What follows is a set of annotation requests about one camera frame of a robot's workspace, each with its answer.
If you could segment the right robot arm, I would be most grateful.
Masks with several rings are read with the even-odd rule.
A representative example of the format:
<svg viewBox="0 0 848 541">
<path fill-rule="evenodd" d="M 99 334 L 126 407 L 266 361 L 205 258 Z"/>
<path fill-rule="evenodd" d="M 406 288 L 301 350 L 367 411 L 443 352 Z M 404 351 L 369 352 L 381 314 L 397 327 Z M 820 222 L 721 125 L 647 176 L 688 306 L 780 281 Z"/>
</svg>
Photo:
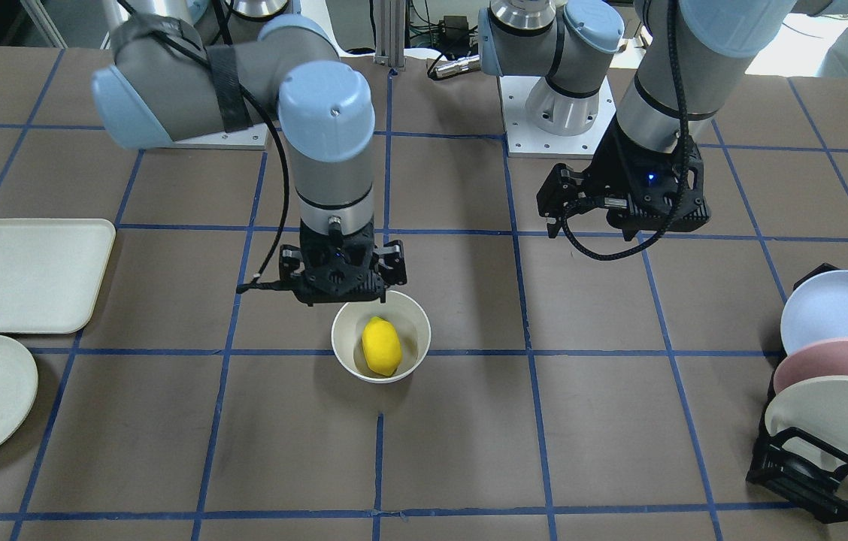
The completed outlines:
<svg viewBox="0 0 848 541">
<path fill-rule="evenodd" d="M 299 202 L 299 243 L 273 242 L 279 276 L 236 292 L 292 292 L 301 304 L 386 300 L 407 281 L 399 240 L 374 240 L 376 114 L 365 76 L 300 14 L 267 22 L 253 42 L 206 45 L 193 24 L 129 1 L 111 30 L 114 63 L 94 73 L 105 130 L 128 150 L 264 125 L 283 176 L 282 213 Z"/>
</svg>

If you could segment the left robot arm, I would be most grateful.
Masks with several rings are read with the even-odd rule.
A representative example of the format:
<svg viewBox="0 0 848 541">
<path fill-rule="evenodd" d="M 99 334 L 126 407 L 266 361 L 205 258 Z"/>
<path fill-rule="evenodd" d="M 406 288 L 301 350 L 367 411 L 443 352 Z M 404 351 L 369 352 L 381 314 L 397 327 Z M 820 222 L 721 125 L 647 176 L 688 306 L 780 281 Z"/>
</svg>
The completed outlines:
<svg viewBox="0 0 848 541">
<path fill-rule="evenodd" d="M 535 196 L 547 235 L 606 211 L 624 239 L 692 232 L 710 220 L 696 138 L 789 14 L 848 14 L 848 1 L 637 1 L 652 41 L 589 167 L 551 169 Z M 604 1 L 492 1 L 479 12 L 481 68 L 534 77 L 525 112 L 562 138 L 592 129 L 625 24 Z"/>
</svg>

